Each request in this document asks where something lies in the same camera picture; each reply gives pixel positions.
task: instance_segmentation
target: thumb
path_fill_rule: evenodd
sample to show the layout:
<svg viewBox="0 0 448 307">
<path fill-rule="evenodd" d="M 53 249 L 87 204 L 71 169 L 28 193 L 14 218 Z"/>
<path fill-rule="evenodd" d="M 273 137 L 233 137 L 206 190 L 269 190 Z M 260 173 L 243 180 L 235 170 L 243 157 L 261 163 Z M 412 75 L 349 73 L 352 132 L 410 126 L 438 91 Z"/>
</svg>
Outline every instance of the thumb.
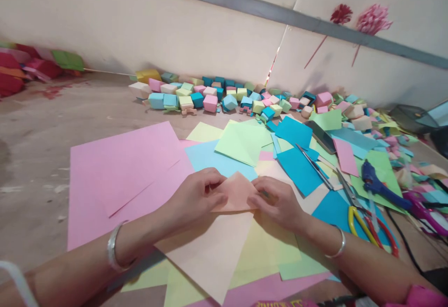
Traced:
<svg viewBox="0 0 448 307">
<path fill-rule="evenodd" d="M 208 202 L 210 210 L 212 210 L 213 208 L 215 208 L 216 206 L 218 206 L 220 204 L 227 203 L 227 200 L 228 200 L 228 196 L 224 193 L 216 193 L 216 194 L 212 194 L 207 197 L 207 202 Z"/>
<path fill-rule="evenodd" d="M 247 198 L 247 203 L 253 204 L 255 207 L 260 209 L 262 212 L 268 214 L 269 216 L 274 215 L 274 207 L 268 204 L 261 196 L 252 195 Z"/>
</svg>

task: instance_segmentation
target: concrete floor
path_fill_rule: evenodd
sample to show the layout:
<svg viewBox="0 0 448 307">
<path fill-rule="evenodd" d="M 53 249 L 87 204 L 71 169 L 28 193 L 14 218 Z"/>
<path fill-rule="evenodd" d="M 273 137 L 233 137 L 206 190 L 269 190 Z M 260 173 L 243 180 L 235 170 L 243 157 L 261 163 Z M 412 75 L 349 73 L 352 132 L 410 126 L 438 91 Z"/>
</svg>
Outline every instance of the concrete floor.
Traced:
<svg viewBox="0 0 448 307">
<path fill-rule="evenodd" d="M 0 259 L 27 271 L 66 251 L 70 147 L 166 120 L 183 139 L 199 121 L 224 128 L 229 119 L 248 119 L 239 113 L 200 111 L 195 117 L 182 117 L 146 110 L 134 100 L 128 84 L 126 76 L 86 74 L 51 85 L 28 83 L 24 92 L 0 102 Z M 53 94 L 50 86 L 66 88 L 60 96 L 48 99 Z M 421 146 L 420 160 L 448 169 L 447 160 Z M 423 270 L 447 266 L 446 249 L 402 216 L 397 220 L 411 247 L 415 246 Z M 404 248 L 401 250 L 403 260 L 409 263 Z M 0 273 L 0 282 L 6 279 L 5 273 Z M 322 301 L 348 293 L 341 284 L 326 280 L 302 292 L 301 297 L 320 297 L 315 299 Z M 164 294 L 164 286 L 121 293 L 106 305 L 148 306 L 149 300 L 151 306 L 163 306 Z"/>
</svg>

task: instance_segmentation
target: silver bangle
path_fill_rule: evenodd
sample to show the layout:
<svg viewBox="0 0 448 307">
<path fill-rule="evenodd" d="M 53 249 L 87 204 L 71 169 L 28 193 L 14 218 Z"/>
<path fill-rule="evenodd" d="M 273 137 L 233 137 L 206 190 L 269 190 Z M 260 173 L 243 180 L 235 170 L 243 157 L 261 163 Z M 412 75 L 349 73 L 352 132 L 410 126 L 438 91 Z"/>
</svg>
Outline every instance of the silver bangle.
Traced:
<svg viewBox="0 0 448 307">
<path fill-rule="evenodd" d="M 107 254 L 109 256 L 109 265 L 118 273 L 124 272 L 130 268 L 130 266 L 121 267 L 117 262 L 117 257 L 115 257 L 115 241 L 117 239 L 118 231 L 120 230 L 121 226 L 126 222 L 128 221 L 127 220 L 123 221 L 119 225 L 117 225 L 117 227 L 112 231 L 109 241 L 107 242 Z"/>
<path fill-rule="evenodd" d="M 345 235 L 344 235 L 344 232 L 338 226 L 335 226 L 335 225 L 333 225 L 333 226 L 337 227 L 339 229 L 339 231 L 341 232 L 341 235 L 342 235 L 342 245 L 341 245 L 341 248 L 339 249 L 339 251 L 335 255 L 333 255 L 333 256 L 325 255 L 325 257 L 330 258 L 330 259 L 339 257 L 342 254 L 342 252 L 344 251 L 344 248 L 345 248 Z"/>
</svg>

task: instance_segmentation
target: white strap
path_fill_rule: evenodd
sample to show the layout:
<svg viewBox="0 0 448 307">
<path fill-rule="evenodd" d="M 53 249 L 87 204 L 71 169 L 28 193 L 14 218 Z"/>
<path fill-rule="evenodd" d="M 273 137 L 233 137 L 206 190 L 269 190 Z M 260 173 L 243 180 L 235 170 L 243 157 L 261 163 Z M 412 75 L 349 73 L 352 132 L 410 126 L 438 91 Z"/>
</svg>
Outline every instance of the white strap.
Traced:
<svg viewBox="0 0 448 307">
<path fill-rule="evenodd" d="M 4 268 L 8 271 L 9 275 L 13 279 L 23 302 L 27 307 L 39 307 L 37 301 L 29 289 L 28 282 L 22 274 L 22 271 L 13 263 L 0 260 L 0 268 Z"/>
</svg>

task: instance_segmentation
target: mobile phone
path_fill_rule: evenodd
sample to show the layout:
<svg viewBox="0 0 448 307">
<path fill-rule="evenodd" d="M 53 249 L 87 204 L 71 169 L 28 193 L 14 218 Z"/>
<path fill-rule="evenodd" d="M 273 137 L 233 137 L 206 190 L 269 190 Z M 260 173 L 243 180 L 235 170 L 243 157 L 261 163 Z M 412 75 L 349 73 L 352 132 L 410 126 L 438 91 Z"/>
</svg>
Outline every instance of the mobile phone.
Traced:
<svg viewBox="0 0 448 307">
<path fill-rule="evenodd" d="M 317 142 L 330 154 L 336 154 L 335 144 L 333 139 L 326 133 L 315 121 L 309 120 L 305 123 L 311 130 L 313 130 L 313 137 Z"/>
</svg>

